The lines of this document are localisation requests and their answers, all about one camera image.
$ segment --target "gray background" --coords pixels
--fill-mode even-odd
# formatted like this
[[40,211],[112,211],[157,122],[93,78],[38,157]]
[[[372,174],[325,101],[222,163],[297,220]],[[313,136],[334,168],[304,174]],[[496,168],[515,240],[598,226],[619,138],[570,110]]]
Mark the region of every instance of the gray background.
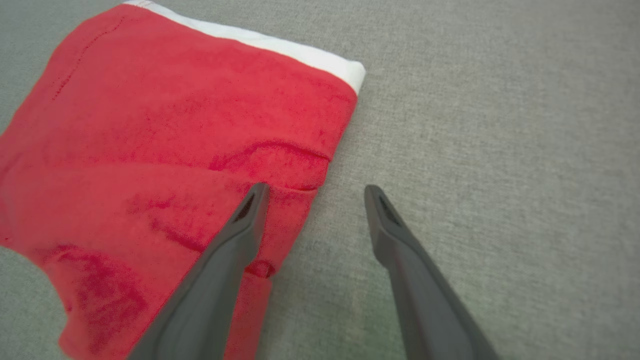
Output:
[[[403,359],[362,200],[380,185],[504,359],[640,359],[640,3],[158,0],[367,71],[275,277],[259,359]],[[116,1],[0,3],[0,124]],[[61,359],[65,315],[0,249],[0,359]]]

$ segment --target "red fabric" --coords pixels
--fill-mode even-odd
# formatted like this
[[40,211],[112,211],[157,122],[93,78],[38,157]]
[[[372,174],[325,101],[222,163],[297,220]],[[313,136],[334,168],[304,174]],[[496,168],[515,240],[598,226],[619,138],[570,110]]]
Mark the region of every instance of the red fabric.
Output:
[[356,94],[292,58],[128,5],[58,46],[0,137],[0,243],[49,276],[64,352],[123,359],[250,186],[271,185],[226,359],[254,357],[271,282]]

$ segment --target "seam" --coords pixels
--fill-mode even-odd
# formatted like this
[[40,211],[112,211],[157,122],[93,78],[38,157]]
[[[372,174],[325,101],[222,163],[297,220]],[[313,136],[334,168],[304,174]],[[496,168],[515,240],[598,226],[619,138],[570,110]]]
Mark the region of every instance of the seam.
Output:
[[86,51],[89,50],[89,47],[91,47],[99,38],[103,37],[104,35],[107,35],[108,33],[112,33],[114,31],[116,31],[116,29],[118,29],[120,27],[120,25],[122,25],[123,21],[124,21],[124,17],[121,17],[120,21],[118,21],[118,24],[116,24],[116,26],[113,29],[107,30],[107,31],[99,34],[93,40],[91,40],[89,42],[89,44],[87,44],[82,49],[82,51],[80,52],[80,55],[78,56],[78,58],[76,60],[76,64],[75,64],[74,68],[71,70],[71,73],[62,81],[62,84],[60,84],[60,87],[58,88],[56,93],[53,95],[53,98],[51,100],[55,100],[58,97],[58,95],[62,92],[62,89],[64,89],[64,87],[67,85],[69,80],[71,80],[71,77],[76,73],[76,70],[78,69],[78,67],[80,66],[80,63],[83,60],[83,56],[86,53]]

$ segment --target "white fabric edge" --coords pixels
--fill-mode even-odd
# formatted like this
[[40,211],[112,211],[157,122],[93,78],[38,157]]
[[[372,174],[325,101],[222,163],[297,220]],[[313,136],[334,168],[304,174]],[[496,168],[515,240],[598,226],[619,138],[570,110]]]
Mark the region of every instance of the white fabric edge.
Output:
[[124,4],[147,9],[158,15],[166,17],[167,19],[213,37],[237,40],[249,46],[270,50],[278,54],[294,58],[305,65],[333,74],[347,83],[356,94],[360,91],[362,81],[364,80],[366,71],[361,63],[347,60],[336,54],[329,53],[328,51],[275,37],[269,37],[251,30],[185,17],[158,5],[153,1],[129,0],[124,2]]

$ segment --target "table surface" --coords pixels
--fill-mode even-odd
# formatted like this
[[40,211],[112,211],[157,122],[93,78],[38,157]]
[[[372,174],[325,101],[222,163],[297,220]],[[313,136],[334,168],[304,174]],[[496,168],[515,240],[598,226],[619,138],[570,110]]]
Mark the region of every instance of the table surface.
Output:
[[[504,359],[639,359],[640,3],[158,0],[358,60],[356,113],[274,279],[258,359],[404,359],[371,252],[387,193]],[[0,129],[112,0],[0,3]],[[63,359],[46,276],[0,249],[0,358]]]

